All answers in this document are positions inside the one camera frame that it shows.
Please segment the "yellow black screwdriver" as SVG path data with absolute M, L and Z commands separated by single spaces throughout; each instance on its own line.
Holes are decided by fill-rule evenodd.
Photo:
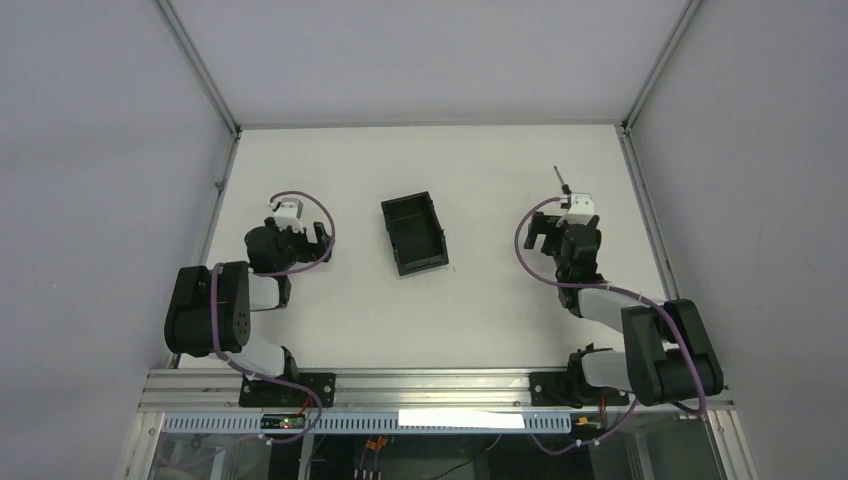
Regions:
M 570 196 L 571 193 L 572 193 L 572 190 L 571 190 L 569 184 L 565 181 L 562 173 L 560 172 L 560 170 L 557 166 L 554 166 L 554 172 L 555 172 L 557 180 L 560 184 L 560 190 L 561 190 L 562 194 L 565 195 L 565 196 Z

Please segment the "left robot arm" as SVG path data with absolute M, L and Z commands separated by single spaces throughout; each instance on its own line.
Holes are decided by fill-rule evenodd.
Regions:
M 253 378 L 299 382 L 293 354 L 252 330 L 252 315 L 290 302 L 289 272 L 331 257 L 331 235 L 319 221 L 310 240 L 303 225 L 272 218 L 245 234 L 247 259 L 178 271 L 164 323 L 168 349 L 195 358 L 216 356 Z

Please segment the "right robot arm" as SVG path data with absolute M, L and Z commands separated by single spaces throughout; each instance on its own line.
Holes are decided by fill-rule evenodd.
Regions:
M 695 303 L 688 299 L 652 300 L 608 282 L 598 270 L 602 243 L 598 216 L 583 224 L 540 211 L 520 224 L 518 255 L 542 245 L 555 264 L 555 287 L 562 307 L 572 316 L 605 325 L 621 334 L 623 348 L 592 344 L 570 354 L 563 379 L 563 399 L 584 406 L 615 391 L 634 395 L 645 406 L 684 407 L 695 400 L 704 410 L 707 398 L 725 388 L 724 372 Z

